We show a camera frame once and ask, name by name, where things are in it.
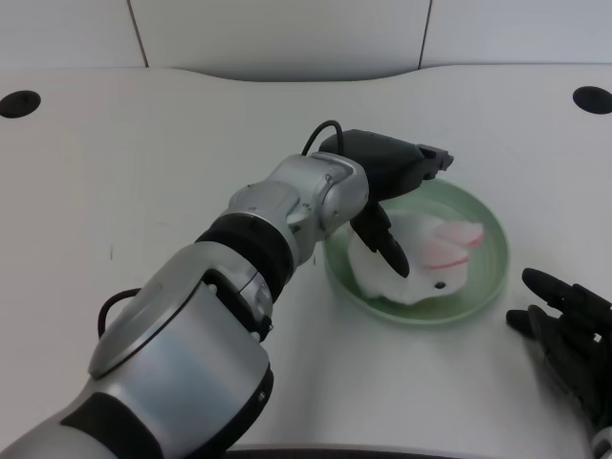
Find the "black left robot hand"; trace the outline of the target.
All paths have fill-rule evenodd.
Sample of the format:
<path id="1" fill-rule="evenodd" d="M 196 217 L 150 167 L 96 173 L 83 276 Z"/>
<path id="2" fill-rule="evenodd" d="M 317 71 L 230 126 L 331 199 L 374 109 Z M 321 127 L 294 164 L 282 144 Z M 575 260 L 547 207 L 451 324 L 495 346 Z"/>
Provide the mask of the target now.
<path id="1" fill-rule="evenodd" d="M 345 131 L 342 141 L 336 136 L 326 139 L 318 150 L 362 166 L 369 185 L 368 201 L 350 226 L 367 249 L 381 255 L 399 276 L 408 277 L 409 262 L 390 232 L 391 222 L 381 202 L 416 190 L 447 170 L 454 158 L 440 148 L 358 129 Z"/>

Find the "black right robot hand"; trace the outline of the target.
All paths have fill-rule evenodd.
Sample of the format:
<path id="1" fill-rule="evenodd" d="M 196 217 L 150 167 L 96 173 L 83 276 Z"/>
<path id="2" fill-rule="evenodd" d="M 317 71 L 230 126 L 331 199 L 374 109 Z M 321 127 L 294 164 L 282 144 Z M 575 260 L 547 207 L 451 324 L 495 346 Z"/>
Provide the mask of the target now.
<path id="1" fill-rule="evenodd" d="M 552 379 L 579 403 L 595 430 L 611 426 L 611 303 L 580 284 L 526 268 L 525 286 L 548 307 L 510 310 L 506 323 L 536 344 Z"/>

